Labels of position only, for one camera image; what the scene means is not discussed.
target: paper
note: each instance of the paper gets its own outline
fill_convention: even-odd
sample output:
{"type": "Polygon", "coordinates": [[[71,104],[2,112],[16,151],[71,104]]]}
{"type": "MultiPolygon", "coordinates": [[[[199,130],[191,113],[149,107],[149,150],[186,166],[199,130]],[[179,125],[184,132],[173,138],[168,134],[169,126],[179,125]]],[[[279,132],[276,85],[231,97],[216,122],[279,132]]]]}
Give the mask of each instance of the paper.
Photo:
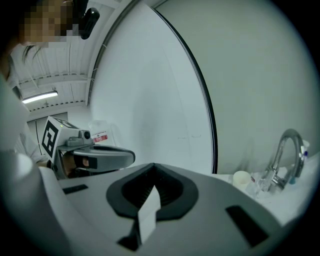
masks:
{"type": "Polygon", "coordinates": [[[160,195],[156,186],[153,186],[148,198],[138,212],[140,239],[142,244],[144,244],[156,229],[156,213],[160,208],[160,195]]]}

